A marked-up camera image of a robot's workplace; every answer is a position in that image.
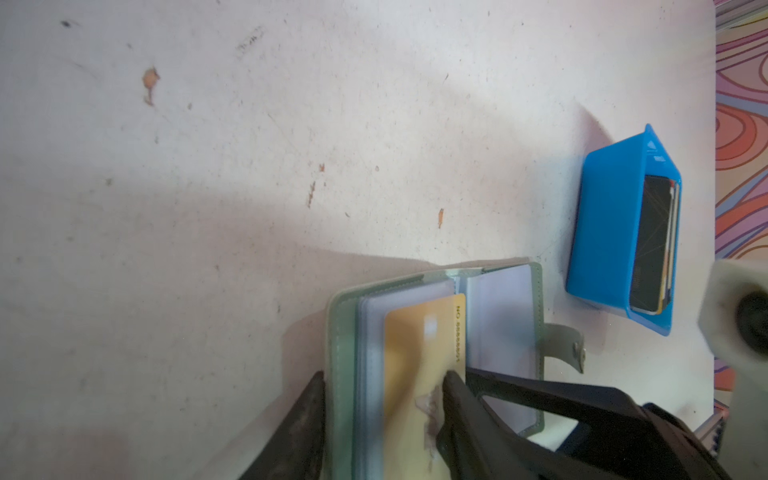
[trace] green card holder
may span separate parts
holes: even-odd
[[[537,343],[537,377],[544,379],[544,357],[553,356],[584,371],[584,337],[569,326],[544,323],[544,294],[539,263],[494,264],[472,268],[432,270],[394,280],[368,283],[343,290],[328,302],[326,325],[326,457],[325,478],[353,480],[356,329],[357,305],[368,295],[447,279],[482,275],[510,266],[529,265],[533,286],[534,329]],[[544,414],[536,412],[536,422],[520,432],[529,436],[544,428]]]

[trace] card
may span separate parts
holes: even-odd
[[[463,294],[409,306],[384,320],[384,479],[451,478],[437,451],[442,380],[465,377]]]
[[[630,289],[633,310],[658,314],[664,309],[667,259],[674,182],[647,175],[643,187],[640,226],[637,232],[634,269]]]
[[[387,313],[455,293],[453,280],[387,290],[362,298],[357,307],[357,370],[354,419],[355,478],[380,480],[383,472],[384,319]]]

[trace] blue box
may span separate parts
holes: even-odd
[[[667,336],[672,328],[677,235],[669,304],[658,315],[636,312],[629,306],[646,175],[675,180],[682,201],[680,172],[650,125],[642,134],[587,155],[565,289]],[[679,225],[680,207],[677,216]]]

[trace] card holder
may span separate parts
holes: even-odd
[[[351,480],[360,478],[362,472],[353,470],[356,447],[355,419],[356,411],[356,345],[359,301],[366,297],[386,291],[394,291],[409,286],[438,283],[453,280],[455,293],[468,296],[468,305],[472,303],[472,292],[466,292],[470,279],[503,270],[520,263],[497,264],[486,267],[435,270],[417,275],[405,276],[380,283],[371,283],[337,293],[330,301],[327,310],[326,327],[326,459],[324,469],[326,477],[333,480]],[[541,281],[541,265],[527,263],[531,276],[532,321],[535,337],[535,378],[543,379],[544,356],[555,356],[572,366],[578,366],[583,372],[584,341],[575,329],[566,326],[549,328],[544,324],[544,300]],[[472,319],[467,312],[467,333],[472,330]],[[527,436],[540,432],[544,428],[544,416],[541,411],[534,411],[535,421],[519,432]]]

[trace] stain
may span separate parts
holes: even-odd
[[[245,40],[243,40],[235,50],[237,51],[237,58],[242,58],[247,54],[253,46],[261,40],[261,38],[264,36],[264,29],[261,26],[258,26],[254,28],[246,37]]]
[[[77,63],[76,61],[70,61],[69,63],[79,71],[83,71],[84,73],[89,74],[94,80],[98,80],[98,76],[85,65]]]
[[[312,197],[315,196],[315,182],[310,185],[310,196],[306,199],[306,207],[312,208]]]
[[[155,67],[148,68],[141,78],[141,81],[144,82],[144,88],[147,89],[147,96],[144,97],[144,103],[151,107],[154,106],[154,102],[152,101],[152,90],[158,80],[160,80],[160,75],[157,74]]]

